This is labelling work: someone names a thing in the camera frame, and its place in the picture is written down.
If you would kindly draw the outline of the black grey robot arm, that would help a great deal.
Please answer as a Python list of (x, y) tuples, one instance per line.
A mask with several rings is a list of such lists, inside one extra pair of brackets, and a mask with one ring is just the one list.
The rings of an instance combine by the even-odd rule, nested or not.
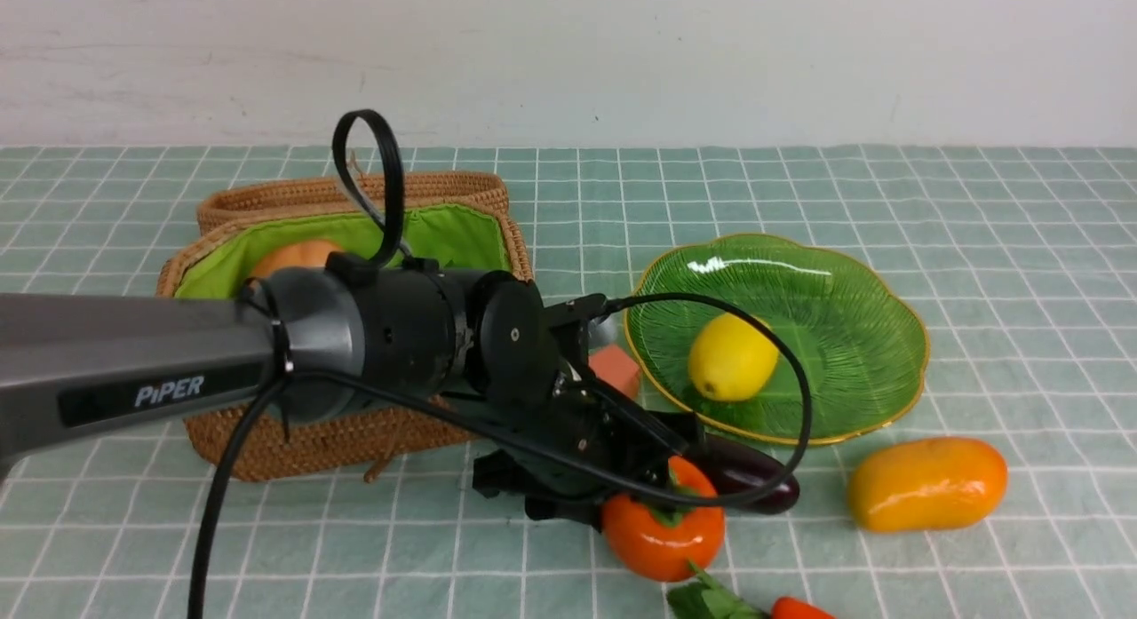
[(282, 269), (233, 299), (3, 295), (3, 473), (25, 456), (259, 397), (288, 424), (440, 397), (447, 421), (500, 444), (473, 488), (536, 520), (600, 522), (617, 488), (662, 486), (702, 449), (690, 414), (652, 416), (586, 364), (601, 296), (545, 306), (506, 271), (381, 269), (357, 256)]

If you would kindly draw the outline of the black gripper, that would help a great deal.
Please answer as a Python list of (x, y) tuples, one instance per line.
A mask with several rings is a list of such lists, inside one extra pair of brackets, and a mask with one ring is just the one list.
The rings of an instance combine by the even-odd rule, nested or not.
[(532, 520), (598, 527), (621, 493), (665, 510), (696, 498), (669, 463), (705, 440), (697, 416), (646, 411), (597, 377), (561, 377), (525, 401), (463, 393), (462, 418), (497, 444), (473, 461), (472, 489), (518, 496)]

